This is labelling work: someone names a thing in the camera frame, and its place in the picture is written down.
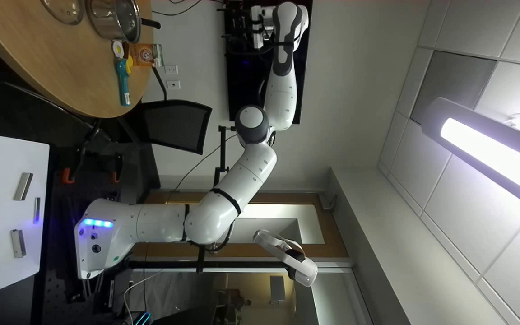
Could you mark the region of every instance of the floor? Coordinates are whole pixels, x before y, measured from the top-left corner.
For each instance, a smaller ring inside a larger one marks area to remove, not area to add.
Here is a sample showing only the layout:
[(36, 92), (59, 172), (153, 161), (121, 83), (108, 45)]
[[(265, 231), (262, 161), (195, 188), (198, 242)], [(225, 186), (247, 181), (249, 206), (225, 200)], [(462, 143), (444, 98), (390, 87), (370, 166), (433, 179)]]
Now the floor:
[[(29, 88), (2, 61), (0, 79)], [(85, 168), (77, 173), (76, 184), (63, 184), (59, 181), (61, 170), (72, 161), (74, 146), (86, 132), (88, 126), (81, 123), (79, 117), (56, 110), (45, 101), (0, 83), (0, 135), (50, 143), (56, 150), (50, 173), (52, 191), (47, 202), (43, 271), (34, 278), (0, 291), (0, 325), (108, 325), (123, 323), (124, 320), (124, 316), (112, 312), (105, 305), (106, 300), (99, 300), (99, 293), (105, 289), (101, 283), (90, 283), (94, 289), (97, 287), (97, 294), (86, 296), (81, 282), (74, 278), (72, 226), (81, 217), (85, 206), (97, 197), (123, 202), (141, 200), (157, 172), (153, 164), (146, 166), (146, 161), (151, 161), (150, 146), (128, 144), (119, 146), (119, 150), (124, 152), (121, 182), (112, 181), (112, 166), (105, 155), (95, 155), (85, 161)], [(153, 278), (150, 285), (146, 285), (146, 294), (130, 291), (128, 303), (132, 311), (148, 307), (155, 318), (168, 316), (168, 325), (186, 323), (186, 320), (193, 320), (193, 314), (202, 316), (202, 305), (209, 307), (209, 298), (213, 298), (211, 283), (213, 280), (209, 276), (168, 273)]]

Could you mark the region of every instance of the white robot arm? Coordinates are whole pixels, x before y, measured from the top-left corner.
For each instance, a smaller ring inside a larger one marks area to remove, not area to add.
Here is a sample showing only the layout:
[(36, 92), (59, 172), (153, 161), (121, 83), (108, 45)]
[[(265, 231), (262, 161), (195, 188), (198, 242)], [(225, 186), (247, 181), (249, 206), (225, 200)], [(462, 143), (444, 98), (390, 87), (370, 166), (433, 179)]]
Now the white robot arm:
[[(90, 280), (119, 264), (137, 242), (195, 242), (209, 246), (224, 238), (240, 211), (258, 193), (276, 164), (271, 148), (274, 132), (292, 125), (296, 110), (294, 51), (309, 27), (303, 5), (283, 2), (262, 11), (274, 22), (274, 58), (267, 79), (263, 110), (245, 107), (236, 116), (236, 132), (244, 155), (231, 172), (198, 204), (137, 204), (126, 206), (94, 200), (74, 228), (77, 276)], [(300, 256), (300, 246), (256, 233), (256, 242), (280, 258), (301, 285), (312, 285), (318, 267)]]

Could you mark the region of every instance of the white wall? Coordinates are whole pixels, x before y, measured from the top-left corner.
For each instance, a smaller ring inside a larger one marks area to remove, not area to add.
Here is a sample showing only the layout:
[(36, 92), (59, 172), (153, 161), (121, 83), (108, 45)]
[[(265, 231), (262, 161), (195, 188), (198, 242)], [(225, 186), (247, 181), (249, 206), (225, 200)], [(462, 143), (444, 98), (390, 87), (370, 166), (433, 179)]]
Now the white wall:
[(476, 112), (520, 128), (520, 0), (431, 0), (379, 168), (507, 323), (520, 323), (520, 200), (410, 121), (433, 51), (498, 60)]
[[(327, 168), (375, 166), (392, 108), (411, 60), (428, 0), (314, 0), (305, 98), (300, 126), (280, 134), (278, 164), (263, 190), (314, 191), (325, 186)], [(153, 9), (180, 7), (153, 2)], [(206, 152), (218, 144), (216, 126), (227, 121), (227, 90), (222, 49), (222, 14), (204, 0), (188, 14), (160, 18), (155, 40), (162, 43), (168, 65), (180, 65), (182, 98), (213, 107)], [(159, 99), (151, 83), (146, 99)], [(233, 164), (240, 155), (229, 143)], [(162, 188), (175, 182), (198, 155), (157, 148)], [(207, 190), (218, 157), (204, 163), (182, 190)]]

